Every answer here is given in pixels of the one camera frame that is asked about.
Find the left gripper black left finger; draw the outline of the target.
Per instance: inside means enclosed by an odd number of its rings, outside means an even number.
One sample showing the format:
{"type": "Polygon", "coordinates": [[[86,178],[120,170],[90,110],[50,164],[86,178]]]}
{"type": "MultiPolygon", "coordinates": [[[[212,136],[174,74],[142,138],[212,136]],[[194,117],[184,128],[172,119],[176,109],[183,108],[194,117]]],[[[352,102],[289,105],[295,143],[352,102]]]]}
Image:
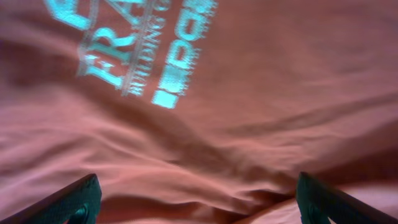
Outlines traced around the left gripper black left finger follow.
{"type": "Polygon", "coordinates": [[[95,224],[101,196],[97,175],[88,174],[1,220],[1,224],[95,224]]]}

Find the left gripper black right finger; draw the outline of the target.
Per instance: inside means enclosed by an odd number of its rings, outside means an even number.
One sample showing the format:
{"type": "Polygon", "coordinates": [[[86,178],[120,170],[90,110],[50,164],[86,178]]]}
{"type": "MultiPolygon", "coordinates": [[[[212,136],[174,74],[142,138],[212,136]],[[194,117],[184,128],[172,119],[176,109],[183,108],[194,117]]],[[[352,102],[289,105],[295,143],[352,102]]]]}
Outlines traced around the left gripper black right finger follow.
{"type": "Polygon", "coordinates": [[[397,224],[397,219],[301,172],[296,201],[302,224],[397,224]]]}

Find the orange red t-shirt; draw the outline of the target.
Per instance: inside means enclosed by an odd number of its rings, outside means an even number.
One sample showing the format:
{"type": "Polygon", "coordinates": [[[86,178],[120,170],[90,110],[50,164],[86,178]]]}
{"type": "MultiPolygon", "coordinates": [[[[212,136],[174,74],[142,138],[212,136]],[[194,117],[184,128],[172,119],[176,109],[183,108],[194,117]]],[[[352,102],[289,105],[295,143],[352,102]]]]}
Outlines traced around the orange red t-shirt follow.
{"type": "Polygon", "coordinates": [[[1,218],[299,223],[303,171],[397,216],[396,1],[1,2],[1,218]]]}

